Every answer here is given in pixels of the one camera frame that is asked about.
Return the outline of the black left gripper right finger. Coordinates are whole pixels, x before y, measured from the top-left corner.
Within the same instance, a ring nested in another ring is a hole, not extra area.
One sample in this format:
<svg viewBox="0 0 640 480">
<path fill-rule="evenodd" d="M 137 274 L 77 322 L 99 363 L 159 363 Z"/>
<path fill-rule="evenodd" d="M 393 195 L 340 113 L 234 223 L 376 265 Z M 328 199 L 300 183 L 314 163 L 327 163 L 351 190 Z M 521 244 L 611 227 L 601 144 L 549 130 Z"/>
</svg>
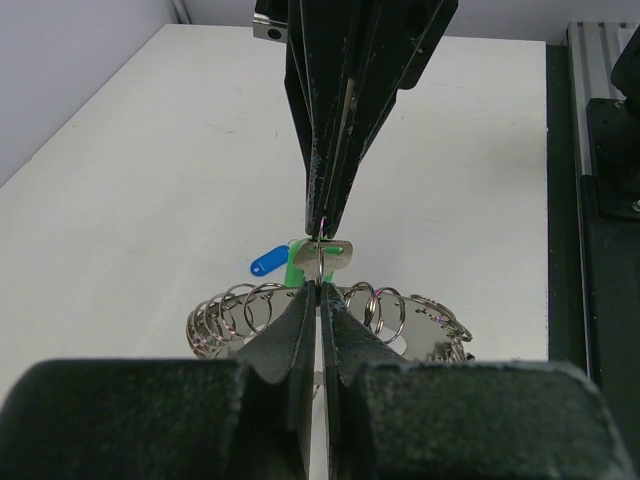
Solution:
<svg viewBox="0 0 640 480">
<path fill-rule="evenodd" d="M 333 479 L 632 479 L 598 388 L 569 363 L 411 362 L 319 293 Z"/>
</svg>

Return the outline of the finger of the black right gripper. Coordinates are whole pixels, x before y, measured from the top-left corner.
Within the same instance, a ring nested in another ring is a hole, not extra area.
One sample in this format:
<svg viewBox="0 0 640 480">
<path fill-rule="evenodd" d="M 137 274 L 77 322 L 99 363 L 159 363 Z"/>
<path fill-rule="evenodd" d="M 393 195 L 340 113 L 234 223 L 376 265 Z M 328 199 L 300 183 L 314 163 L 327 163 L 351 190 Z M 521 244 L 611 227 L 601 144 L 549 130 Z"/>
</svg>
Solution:
<svg viewBox="0 0 640 480">
<path fill-rule="evenodd" d="M 416 86 L 449 26 L 456 1 L 375 1 L 347 82 L 346 118 L 327 176 L 323 235 L 336 235 L 361 161 L 393 109 Z"/>
<path fill-rule="evenodd" d="M 306 171 L 305 232 L 337 234 L 358 161 L 348 154 L 360 3 L 290 1 L 285 89 Z"/>
</svg>

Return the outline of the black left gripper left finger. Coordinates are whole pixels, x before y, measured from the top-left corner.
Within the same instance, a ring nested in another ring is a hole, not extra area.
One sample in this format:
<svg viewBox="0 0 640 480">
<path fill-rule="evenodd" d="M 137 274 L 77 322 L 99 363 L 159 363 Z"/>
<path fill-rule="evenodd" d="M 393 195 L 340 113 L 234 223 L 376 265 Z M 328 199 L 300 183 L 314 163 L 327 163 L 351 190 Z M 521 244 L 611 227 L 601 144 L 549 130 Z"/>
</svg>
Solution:
<svg viewBox="0 0 640 480">
<path fill-rule="evenodd" d="M 50 360 L 1 410 L 5 479 L 304 479 L 317 293 L 217 360 Z"/>
</svg>

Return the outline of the silver key with green tag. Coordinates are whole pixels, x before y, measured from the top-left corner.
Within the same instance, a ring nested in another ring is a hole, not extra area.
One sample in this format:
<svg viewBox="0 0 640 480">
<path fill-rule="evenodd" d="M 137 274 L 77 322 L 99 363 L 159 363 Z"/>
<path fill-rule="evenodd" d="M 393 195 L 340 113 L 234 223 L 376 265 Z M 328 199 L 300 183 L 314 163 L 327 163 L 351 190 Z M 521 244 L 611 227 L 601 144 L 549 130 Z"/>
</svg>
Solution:
<svg viewBox="0 0 640 480">
<path fill-rule="evenodd" d="M 331 283 L 334 273 L 349 265 L 353 251 L 350 241 L 329 239 L 325 235 L 325 219 L 322 219 L 316 237 L 298 240 L 290 247 L 284 285 L 300 287 L 308 281 L 317 285 Z"/>
</svg>

